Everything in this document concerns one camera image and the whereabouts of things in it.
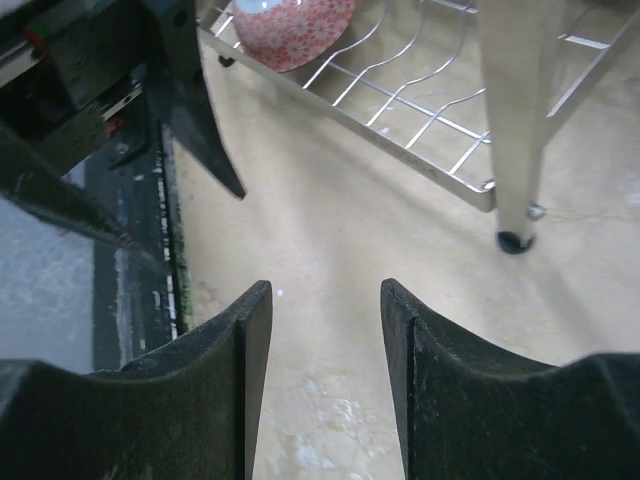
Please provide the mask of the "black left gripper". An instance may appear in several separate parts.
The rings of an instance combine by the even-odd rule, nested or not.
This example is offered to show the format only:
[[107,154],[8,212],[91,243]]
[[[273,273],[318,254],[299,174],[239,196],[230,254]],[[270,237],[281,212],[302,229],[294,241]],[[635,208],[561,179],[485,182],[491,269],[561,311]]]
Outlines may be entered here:
[[208,95],[193,1],[2,2],[1,196],[164,273],[163,253],[58,176],[92,155],[111,169],[145,155],[149,103],[211,175],[246,196]]

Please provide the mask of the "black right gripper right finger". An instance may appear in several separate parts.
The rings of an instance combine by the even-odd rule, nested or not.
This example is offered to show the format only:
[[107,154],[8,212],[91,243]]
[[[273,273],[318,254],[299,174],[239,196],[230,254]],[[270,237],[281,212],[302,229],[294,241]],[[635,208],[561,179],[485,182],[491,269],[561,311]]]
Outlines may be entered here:
[[505,350],[394,279],[380,309],[408,479],[635,479],[639,358],[564,366]]

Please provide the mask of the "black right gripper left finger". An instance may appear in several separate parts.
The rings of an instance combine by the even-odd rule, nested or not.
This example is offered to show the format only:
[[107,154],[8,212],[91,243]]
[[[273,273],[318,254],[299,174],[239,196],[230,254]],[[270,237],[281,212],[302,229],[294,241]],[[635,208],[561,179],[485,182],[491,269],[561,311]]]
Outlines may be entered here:
[[1,364],[5,479],[248,479],[272,331],[272,287],[116,371]]

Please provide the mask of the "black white patterned bowl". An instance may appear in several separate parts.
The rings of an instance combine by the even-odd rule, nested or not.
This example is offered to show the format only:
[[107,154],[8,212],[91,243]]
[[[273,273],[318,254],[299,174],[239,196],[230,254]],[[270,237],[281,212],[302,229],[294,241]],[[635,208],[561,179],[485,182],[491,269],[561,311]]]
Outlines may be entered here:
[[353,0],[233,1],[232,24],[244,52],[278,72],[317,59],[345,32]]

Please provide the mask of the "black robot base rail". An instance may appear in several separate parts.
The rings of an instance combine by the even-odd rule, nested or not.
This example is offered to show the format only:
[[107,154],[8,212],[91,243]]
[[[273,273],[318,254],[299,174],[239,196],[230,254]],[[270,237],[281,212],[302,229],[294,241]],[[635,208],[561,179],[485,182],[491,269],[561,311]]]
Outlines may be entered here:
[[125,167],[90,160],[85,179],[135,241],[94,246],[93,367],[116,370],[185,333],[192,316],[169,128],[153,124],[148,145]]

